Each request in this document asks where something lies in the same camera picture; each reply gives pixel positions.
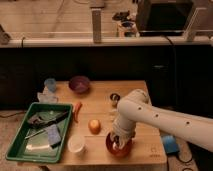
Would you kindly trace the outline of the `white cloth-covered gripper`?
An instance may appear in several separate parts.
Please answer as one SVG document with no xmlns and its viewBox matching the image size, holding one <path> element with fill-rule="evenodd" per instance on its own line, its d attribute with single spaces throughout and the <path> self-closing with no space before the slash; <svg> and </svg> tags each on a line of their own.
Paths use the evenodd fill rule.
<svg viewBox="0 0 213 171">
<path fill-rule="evenodd" d="M 124 117 L 116 117 L 112 124 L 110 140 L 114 141 L 114 151 L 123 149 L 129 140 L 135 137 L 136 123 Z"/>
</svg>

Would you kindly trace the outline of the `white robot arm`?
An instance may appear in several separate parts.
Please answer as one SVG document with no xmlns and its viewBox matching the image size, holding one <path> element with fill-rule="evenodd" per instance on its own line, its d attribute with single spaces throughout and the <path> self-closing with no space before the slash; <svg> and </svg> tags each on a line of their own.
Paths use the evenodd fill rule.
<svg viewBox="0 0 213 171">
<path fill-rule="evenodd" d="M 110 140 L 122 149 L 135 135 L 136 123 L 145 123 L 213 152 L 213 119 L 161 109 L 148 104 L 149 96 L 135 89 L 117 104 Z"/>
</svg>

